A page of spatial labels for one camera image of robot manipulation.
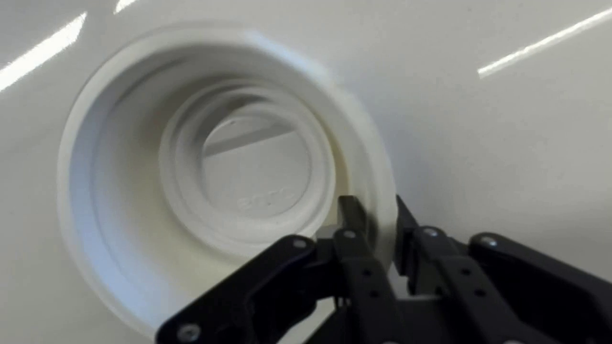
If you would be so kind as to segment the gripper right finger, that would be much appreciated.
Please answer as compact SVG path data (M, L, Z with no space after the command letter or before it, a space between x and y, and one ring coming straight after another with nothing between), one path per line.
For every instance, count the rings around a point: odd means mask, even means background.
M492 232L459 242L396 197L409 335L427 344L612 344L612 282Z

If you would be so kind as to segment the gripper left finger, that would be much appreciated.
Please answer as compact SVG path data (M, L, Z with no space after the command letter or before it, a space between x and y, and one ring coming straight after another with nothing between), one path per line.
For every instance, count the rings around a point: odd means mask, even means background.
M156 344L280 344L313 315L334 309L299 344L405 344L398 301L370 248L359 200L341 196L333 236L288 235L166 320Z

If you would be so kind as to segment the white bowl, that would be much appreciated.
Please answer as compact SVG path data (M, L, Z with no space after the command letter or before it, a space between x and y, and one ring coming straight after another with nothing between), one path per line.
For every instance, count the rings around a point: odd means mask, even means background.
M344 194L389 268L396 186L373 118L323 65L227 23L162 27L110 56L57 161L72 260L148 340L281 237L328 237Z

